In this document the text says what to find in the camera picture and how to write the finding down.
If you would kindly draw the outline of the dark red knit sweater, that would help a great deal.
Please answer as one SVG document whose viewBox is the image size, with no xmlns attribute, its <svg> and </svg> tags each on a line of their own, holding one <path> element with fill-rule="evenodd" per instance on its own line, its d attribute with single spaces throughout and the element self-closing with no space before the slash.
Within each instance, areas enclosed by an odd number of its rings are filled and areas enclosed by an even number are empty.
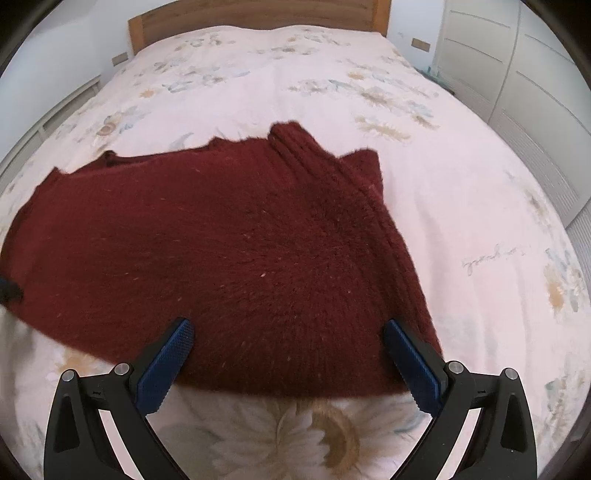
<svg viewBox="0 0 591 480">
<path fill-rule="evenodd" d="M 397 393 L 384 324 L 438 344 L 378 154 L 335 156 L 294 122 L 51 171 L 8 230 L 1 277 L 23 291 L 17 318 L 110 362 L 189 319 L 179 379 L 201 390 Z"/>
</svg>

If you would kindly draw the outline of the wooden headboard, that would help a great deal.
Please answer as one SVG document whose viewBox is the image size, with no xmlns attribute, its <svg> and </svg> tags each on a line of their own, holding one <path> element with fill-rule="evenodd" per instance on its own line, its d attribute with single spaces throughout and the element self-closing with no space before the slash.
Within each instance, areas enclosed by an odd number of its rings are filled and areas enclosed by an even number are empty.
<svg viewBox="0 0 591 480">
<path fill-rule="evenodd" d="M 160 40 L 214 26 L 270 30 L 293 25 L 378 32 L 389 27 L 390 0 L 185 0 L 128 21 L 132 51 Z"/>
</svg>

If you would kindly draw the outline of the white wardrobe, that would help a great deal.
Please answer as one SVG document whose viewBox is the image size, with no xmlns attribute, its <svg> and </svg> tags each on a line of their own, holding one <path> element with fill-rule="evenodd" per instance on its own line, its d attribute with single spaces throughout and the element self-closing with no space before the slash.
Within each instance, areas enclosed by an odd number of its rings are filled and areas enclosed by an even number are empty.
<svg viewBox="0 0 591 480">
<path fill-rule="evenodd" d="M 590 200 L 590 89 L 550 28 L 521 1 L 448 1 L 434 69 L 570 225 Z"/>
</svg>

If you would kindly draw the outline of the white low cabinet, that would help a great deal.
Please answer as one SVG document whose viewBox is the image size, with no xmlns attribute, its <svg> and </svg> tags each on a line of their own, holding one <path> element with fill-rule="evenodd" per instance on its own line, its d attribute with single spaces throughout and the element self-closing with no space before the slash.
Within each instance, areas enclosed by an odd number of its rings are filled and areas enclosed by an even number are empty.
<svg viewBox="0 0 591 480">
<path fill-rule="evenodd" d="M 1 161 L 2 190 L 15 178 L 17 173 L 47 138 L 75 111 L 99 92 L 99 84 L 100 75 L 91 78 L 48 110 L 19 139 Z"/>
</svg>

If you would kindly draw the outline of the pink floral bed cover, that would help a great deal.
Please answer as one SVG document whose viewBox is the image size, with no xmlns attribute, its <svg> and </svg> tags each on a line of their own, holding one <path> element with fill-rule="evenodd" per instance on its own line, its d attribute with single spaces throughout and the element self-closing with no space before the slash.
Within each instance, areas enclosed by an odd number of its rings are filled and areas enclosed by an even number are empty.
<svg viewBox="0 0 591 480">
<path fill-rule="evenodd" d="M 290 122 L 335 156 L 378 154 L 385 205 L 436 329 L 432 346 L 474 373 L 517 371 L 545 467 L 590 389 L 590 299 L 579 261 L 519 156 L 380 34 L 214 26 L 148 46 L 1 191 L 1 250 L 53 170 L 74 172 L 107 151 L 137 157 L 263 138 Z M 140 352 L 100 359 L 1 306 L 1 436 L 29 478 L 43 475 L 61 374 L 107 374 Z M 147 420 L 188 479 L 388 479 L 431 420 L 402 378 L 403 389 L 386 395 L 259 396 L 186 385 L 185 363 Z"/>
</svg>

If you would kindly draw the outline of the wall switch plate left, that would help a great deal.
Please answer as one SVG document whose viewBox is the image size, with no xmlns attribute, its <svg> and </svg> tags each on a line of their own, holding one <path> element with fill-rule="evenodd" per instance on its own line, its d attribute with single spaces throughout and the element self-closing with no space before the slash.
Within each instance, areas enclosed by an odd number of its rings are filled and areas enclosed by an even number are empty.
<svg viewBox="0 0 591 480">
<path fill-rule="evenodd" d="M 126 52 L 122 52 L 111 59 L 112 65 L 117 66 L 123 62 L 128 60 L 128 54 Z"/>
</svg>

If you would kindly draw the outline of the wall switch plate right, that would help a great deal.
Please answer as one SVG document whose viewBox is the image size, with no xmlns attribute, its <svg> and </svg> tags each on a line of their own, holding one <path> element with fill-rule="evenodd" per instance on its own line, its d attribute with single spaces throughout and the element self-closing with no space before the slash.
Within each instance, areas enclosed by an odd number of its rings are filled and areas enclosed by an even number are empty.
<svg viewBox="0 0 591 480">
<path fill-rule="evenodd" d="M 413 38 L 412 39 L 412 42 L 411 42 L 411 45 L 414 48 L 419 49 L 419 50 L 422 50 L 422 51 L 425 51 L 425 52 L 429 52 L 430 49 L 431 49 L 431 44 L 430 43 L 428 43 L 426 41 L 423 41 L 423 40 L 420 40 L 418 38 Z"/>
</svg>

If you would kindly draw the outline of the wall switch plate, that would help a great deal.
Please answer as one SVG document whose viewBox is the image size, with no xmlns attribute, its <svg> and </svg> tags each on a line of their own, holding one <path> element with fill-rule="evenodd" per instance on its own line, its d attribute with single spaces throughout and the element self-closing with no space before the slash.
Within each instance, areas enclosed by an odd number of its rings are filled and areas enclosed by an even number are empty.
<svg viewBox="0 0 591 480">
<path fill-rule="evenodd" d="M 117 66 L 123 62 L 128 60 L 128 54 L 126 52 L 122 52 L 111 59 L 112 65 Z"/>
<path fill-rule="evenodd" d="M 420 40 L 418 38 L 413 38 L 412 39 L 412 42 L 411 42 L 411 45 L 414 48 L 419 49 L 419 50 L 422 50 L 422 51 L 425 51 L 425 52 L 429 52 L 430 49 L 431 49 L 431 44 L 430 43 L 428 43 L 426 41 L 423 41 L 423 40 Z"/>
</svg>

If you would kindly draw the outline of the wooden nightstand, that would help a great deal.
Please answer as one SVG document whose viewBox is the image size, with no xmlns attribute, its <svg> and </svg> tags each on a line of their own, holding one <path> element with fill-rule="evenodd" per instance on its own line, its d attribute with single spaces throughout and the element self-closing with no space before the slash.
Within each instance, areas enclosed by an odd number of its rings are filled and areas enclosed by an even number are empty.
<svg viewBox="0 0 591 480">
<path fill-rule="evenodd" d="M 420 73 L 426 79 L 428 79 L 431 82 L 437 84 L 439 87 L 441 87 L 442 89 L 444 89 L 445 91 L 447 91 L 452 96 L 455 96 L 456 95 L 455 89 L 452 87 L 452 85 L 448 81 L 446 81 L 441 76 L 441 74 L 439 73 L 439 71 L 437 69 L 434 69 L 432 67 L 429 67 L 426 70 L 421 70 Z"/>
</svg>

